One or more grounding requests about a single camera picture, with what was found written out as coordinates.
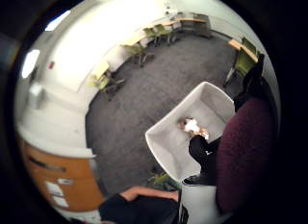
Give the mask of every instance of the chair back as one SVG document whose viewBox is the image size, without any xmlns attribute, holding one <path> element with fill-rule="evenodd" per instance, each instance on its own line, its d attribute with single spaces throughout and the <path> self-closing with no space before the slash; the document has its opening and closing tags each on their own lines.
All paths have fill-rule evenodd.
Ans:
<svg viewBox="0 0 308 224">
<path fill-rule="evenodd" d="M 242 45 L 249 49 L 253 54 L 257 55 L 257 48 L 246 37 L 242 37 Z"/>
<path fill-rule="evenodd" d="M 184 17 L 184 13 L 183 12 L 178 12 L 176 15 L 175 15 L 175 18 L 183 18 Z"/>
<path fill-rule="evenodd" d="M 144 28 L 143 31 L 145 32 L 145 35 L 147 37 L 155 37 L 156 36 L 155 32 L 150 28 Z"/>
<path fill-rule="evenodd" d="M 104 76 L 104 78 L 101 79 L 101 81 L 99 82 L 97 88 L 98 88 L 99 90 L 103 90 L 103 89 L 107 86 L 107 84 L 108 84 L 109 82 L 110 82 L 110 78 L 107 77 L 107 76 Z"/>
<path fill-rule="evenodd" d="M 238 74 L 243 77 L 254 65 L 255 61 L 241 48 L 234 65 Z"/>
<path fill-rule="evenodd" d="M 227 123 L 217 156 L 217 203 L 223 212 L 240 208 L 260 185 L 273 145 L 270 106 L 251 98 Z"/>
<path fill-rule="evenodd" d="M 142 48 L 139 45 L 122 45 L 123 48 L 131 55 L 138 55 L 142 52 Z"/>
<path fill-rule="evenodd" d="M 258 62 L 247 72 L 243 78 L 243 92 L 249 92 L 249 89 L 260 82 L 263 73 L 264 54 L 260 54 Z"/>
<path fill-rule="evenodd" d="M 164 25 L 162 25 L 162 24 L 155 25 L 154 27 L 155 27 L 155 29 L 157 29 L 158 33 L 164 32 L 166 30 Z"/>
</svg>

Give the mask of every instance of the black pants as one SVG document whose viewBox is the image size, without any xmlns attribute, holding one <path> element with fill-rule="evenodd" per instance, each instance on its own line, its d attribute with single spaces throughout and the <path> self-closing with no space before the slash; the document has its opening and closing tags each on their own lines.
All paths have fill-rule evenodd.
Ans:
<svg viewBox="0 0 308 224">
<path fill-rule="evenodd" d="M 219 142 L 220 137 L 210 143 L 203 136 L 194 136 L 191 139 L 189 152 L 201 165 L 200 173 L 215 172 L 216 152 Z"/>
</svg>

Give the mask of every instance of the person's arm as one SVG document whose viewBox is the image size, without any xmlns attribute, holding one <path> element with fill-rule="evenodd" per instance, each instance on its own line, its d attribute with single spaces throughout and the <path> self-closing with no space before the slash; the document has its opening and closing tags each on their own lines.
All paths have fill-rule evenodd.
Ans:
<svg viewBox="0 0 308 224">
<path fill-rule="evenodd" d="M 131 187 L 121 192 L 120 195 L 128 202 L 134 201 L 139 195 L 173 199 L 176 202 L 178 201 L 178 191 L 168 192 L 149 187 Z"/>
</svg>

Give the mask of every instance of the yellow-green chair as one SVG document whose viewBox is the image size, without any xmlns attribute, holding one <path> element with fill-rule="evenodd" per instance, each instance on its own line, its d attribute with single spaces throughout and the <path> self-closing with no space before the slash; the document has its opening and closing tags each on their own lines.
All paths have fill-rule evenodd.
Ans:
<svg viewBox="0 0 308 224">
<path fill-rule="evenodd" d="M 230 69 L 227 77 L 223 83 L 223 87 L 227 87 L 231 79 L 237 75 L 243 77 L 247 72 L 256 64 L 256 62 L 250 58 L 250 56 L 244 51 L 243 48 L 240 49 L 238 56 L 236 58 L 234 67 Z"/>
<path fill-rule="evenodd" d="M 246 37 L 242 37 L 242 45 L 249 49 L 257 58 L 259 58 L 260 52 L 256 46 L 251 43 Z"/>
<path fill-rule="evenodd" d="M 111 73 L 103 74 L 101 77 L 97 78 L 95 75 L 90 75 L 90 80 L 88 85 L 91 87 L 96 87 L 100 92 L 104 93 L 108 101 L 111 101 L 110 91 L 117 91 L 119 86 L 124 83 L 124 79 L 115 80 Z"/>
<path fill-rule="evenodd" d="M 167 46 L 170 46 L 172 30 L 167 30 L 162 24 L 155 25 L 154 28 L 156 29 L 156 33 L 159 36 L 158 42 L 161 42 L 162 37 L 167 37 Z"/>
<path fill-rule="evenodd" d="M 165 172 L 161 174 L 155 174 L 153 177 L 149 178 L 146 181 L 145 186 L 166 191 L 181 189 L 181 185 L 171 179 Z"/>
<path fill-rule="evenodd" d="M 157 40 L 158 35 L 155 33 L 155 31 L 151 28 L 144 28 L 143 31 L 145 32 L 146 37 L 153 38 L 154 39 L 154 46 L 157 46 Z"/>
<path fill-rule="evenodd" d="M 136 58 L 138 58 L 138 64 L 140 67 L 143 67 L 145 60 L 147 57 L 153 57 L 153 54 L 146 54 L 144 48 L 139 43 L 134 45 L 122 45 L 122 47 L 132 56 L 133 62 L 136 62 Z"/>
</svg>

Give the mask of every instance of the person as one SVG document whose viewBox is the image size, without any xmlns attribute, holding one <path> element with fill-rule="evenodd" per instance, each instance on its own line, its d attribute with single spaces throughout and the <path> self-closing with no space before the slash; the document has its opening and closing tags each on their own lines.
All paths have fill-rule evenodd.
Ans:
<svg viewBox="0 0 308 224">
<path fill-rule="evenodd" d="M 207 169 L 207 178 L 210 178 L 210 181 L 214 183 L 215 175 L 213 172 L 216 171 L 215 160 L 220 137 L 209 142 L 210 135 L 207 129 L 200 127 L 196 119 L 192 117 L 180 118 L 177 124 L 181 130 L 189 133 L 191 137 L 189 153 L 201 166 L 200 175 L 197 175 L 197 178 L 191 177 L 188 180 L 201 180 L 205 176 Z"/>
<path fill-rule="evenodd" d="M 102 223 L 161 224 L 176 221 L 178 191 L 162 191 L 150 187 L 130 187 L 116 193 L 99 208 Z"/>
<path fill-rule="evenodd" d="M 196 135 L 203 136 L 205 139 L 209 139 L 209 133 L 205 128 L 198 126 L 197 121 L 192 117 L 181 118 L 178 121 L 178 126 L 185 132 L 188 132 L 191 137 Z"/>
</svg>

